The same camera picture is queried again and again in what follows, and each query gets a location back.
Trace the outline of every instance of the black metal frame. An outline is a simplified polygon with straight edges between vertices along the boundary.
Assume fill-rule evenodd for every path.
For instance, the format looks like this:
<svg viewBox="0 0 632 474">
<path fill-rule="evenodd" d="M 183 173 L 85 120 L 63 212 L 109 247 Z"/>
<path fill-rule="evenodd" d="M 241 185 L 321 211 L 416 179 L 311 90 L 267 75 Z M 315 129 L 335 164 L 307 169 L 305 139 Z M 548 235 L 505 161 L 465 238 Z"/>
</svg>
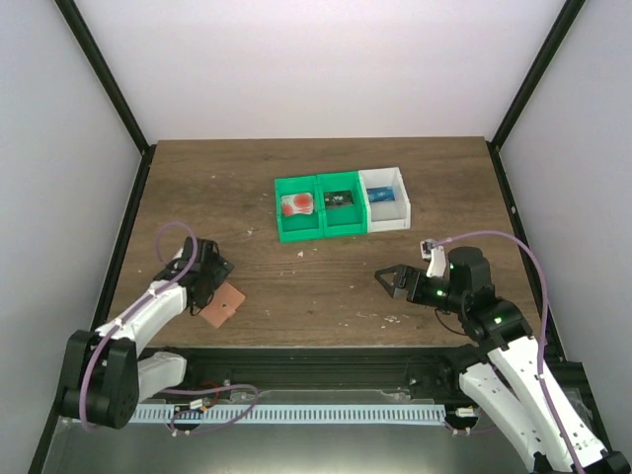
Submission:
<svg viewBox="0 0 632 474">
<path fill-rule="evenodd" d="M 150 146 L 147 143 L 75 2 L 73 0 L 55 0 L 55 3 L 77 38 L 98 79 L 112 100 L 120 119 L 142 155 L 95 312 L 92 323 L 94 329 L 107 320 L 112 305 L 129 237 L 149 175 L 155 145 Z M 585 0 L 566 1 L 497 133 L 492 141 L 488 142 L 490 158 L 512 223 L 513 233 L 524 243 L 527 243 L 524 228 L 503 168 L 500 150 L 584 3 Z M 533 298 L 538 310 L 541 311 L 541 287 L 537 273 L 525 254 L 522 254 L 522 260 Z M 550 344 L 547 359 L 551 370 L 563 387 L 580 389 L 584 403 L 592 410 L 595 433 L 609 447 L 607 435 L 594 404 L 584 370 L 578 363 L 564 361 L 564 353 L 552 318 L 549 319 L 548 337 Z M 229 378 L 233 382 L 256 383 L 262 388 L 322 388 L 340 387 L 341 384 L 347 388 L 373 389 L 396 389 L 408 386 L 413 398 L 432 398 L 438 403 L 447 405 L 467 402 L 467 397 L 450 382 L 453 376 L 450 374 L 451 369 L 447 362 L 458 351 L 458 348 L 300 350 L 182 350 L 171 348 L 171 350 L 187 357 L 189 368 L 186 383 L 191 385 L 199 384 L 204 379 L 223 380 Z M 148 356 L 151 353 L 152 350 L 145 351 Z M 55 430 L 56 418 L 54 410 L 51 410 L 29 471 L 31 473 L 40 473 L 43 469 Z"/>
</svg>

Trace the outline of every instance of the small white piece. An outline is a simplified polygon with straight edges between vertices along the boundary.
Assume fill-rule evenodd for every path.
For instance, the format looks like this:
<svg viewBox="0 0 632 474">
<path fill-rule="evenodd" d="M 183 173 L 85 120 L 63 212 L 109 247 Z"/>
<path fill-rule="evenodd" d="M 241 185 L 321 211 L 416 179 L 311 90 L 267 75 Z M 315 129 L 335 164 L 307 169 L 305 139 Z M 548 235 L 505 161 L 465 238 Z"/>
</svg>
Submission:
<svg viewBox="0 0 632 474">
<path fill-rule="evenodd" d="M 473 418 L 476 417 L 476 410 L 473 407 L 457 408 L 455 415 L 458 418 Z"/>
<path fill-rule="evenodd" d="M 426 271 L 426 277 L 443 277 L 445 274 L 445 267 L 447 267 L 447 259 L 445 258 L 445 252 L 443 247 L 434 247 L 431 249 L 431 262 L 428 265 Z"/>
</svg>

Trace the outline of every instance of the white plastic box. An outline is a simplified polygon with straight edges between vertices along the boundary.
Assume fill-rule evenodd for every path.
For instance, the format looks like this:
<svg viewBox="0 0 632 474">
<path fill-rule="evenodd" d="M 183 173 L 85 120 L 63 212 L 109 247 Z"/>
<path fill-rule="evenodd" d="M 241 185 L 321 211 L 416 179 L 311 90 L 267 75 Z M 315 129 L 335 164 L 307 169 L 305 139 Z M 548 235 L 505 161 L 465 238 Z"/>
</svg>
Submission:
<svg viewBox="0 0 632 474">
<path fill-rule="evenodd" d="M 385 230 L 410 229 L 411 203 L 406 194 L 404 180 L 399 168 L 380 168 L 376 170 L 359 170 L 359 180 L 366 202 L 368 232 Z M 369 202 L 366 190 L 373 188 L 393 188 L 395 200 L 386 202 Z"/>
</svg>

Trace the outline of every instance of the compartment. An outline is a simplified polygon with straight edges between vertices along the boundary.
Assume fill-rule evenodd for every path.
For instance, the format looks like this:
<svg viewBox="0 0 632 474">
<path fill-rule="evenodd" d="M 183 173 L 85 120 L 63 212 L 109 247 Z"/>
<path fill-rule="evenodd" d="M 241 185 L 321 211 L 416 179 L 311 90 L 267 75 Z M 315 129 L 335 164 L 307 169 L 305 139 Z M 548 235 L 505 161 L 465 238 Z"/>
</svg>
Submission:
<svg viewBox="0 0 632 474">
<path fill-rule="evenodd" d="M 358 171 L 364 200 L 368 232 L 410 229 L 411 204 L 399 168 Z M 391 188 L 395 200 L 370 202 L 367 190 Z"/>
<path fill-rule="evenodd" d="M 366 202 L 357 172 L 318 175 L 320 193 L 318 202 L 324 214 L 324 234 L 326 237 L 363 234 L 367 228 Z M 349 192 L 353 203 L 327 206 L 326 194 Z"/>
<path fill-rule="evenodd" d="M 315 176 L 301 176 L 275 180 L 276 222 L 281 242 L 295 242 L 323 238 L 323 216 L 318 196 L 318 180 Z M 288 195 L 310 193 L 314 197 L 314 211 L 311 214 L 286 216 L 281 209 L 281 198 Z"/>
</svg>

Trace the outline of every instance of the red object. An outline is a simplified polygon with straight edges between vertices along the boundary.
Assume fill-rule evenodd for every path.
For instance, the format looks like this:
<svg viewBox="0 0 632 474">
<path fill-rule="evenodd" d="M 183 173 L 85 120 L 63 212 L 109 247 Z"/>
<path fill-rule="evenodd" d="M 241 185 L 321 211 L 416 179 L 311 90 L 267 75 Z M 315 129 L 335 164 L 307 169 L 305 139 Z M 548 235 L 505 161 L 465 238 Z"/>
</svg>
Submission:
<svg viewBox="0 0 632 474">
<path fill-rule="evenodd" d="M 294 205 L 299 209 L 308 209 L 313 202 L 314 200 L 312 195 L 309 195 L 308 193 L 303 193 L 302 195 L 296 195 L 294 197 Z"/>
<path fill-rule="evenodd" d="M 218 385 L 218 384 L 216 384 L 215 382 L 212 382 L 212 381 L 210 381 L 210 380 L 205 380 L 205 381 L 204 381 L 204 382 L 202 382 L 199 386 L 200 386 L 200 387 L 207 387 L 208 385 L 210 385 L 210 386 L 211 386 L 211 387 L 213 387 L 213 388 L 217 388 L 217 387 L 219 387 L 219 385 Z M 213 401 L 212 401 L 212 402 L 210 402 L 210 407 L 208 407 L 208 408 L 212 408 L 212 407 L 214 407 L 215 405 L 217 405 L 217 402 L 218 402 L 218 401 L 219 401 L 219 392 L 217 392 L 217 393 L 215 394 L 215 397 L 213 398 Z"/>
<path fill-rule="evenodd" d="M 283 205 L 283 215 L 285 217 L 290 217 L 291 215 L 294 215 L 294 208 L 289 205 L 289 204 L 284 204 Z"/>
</svg>

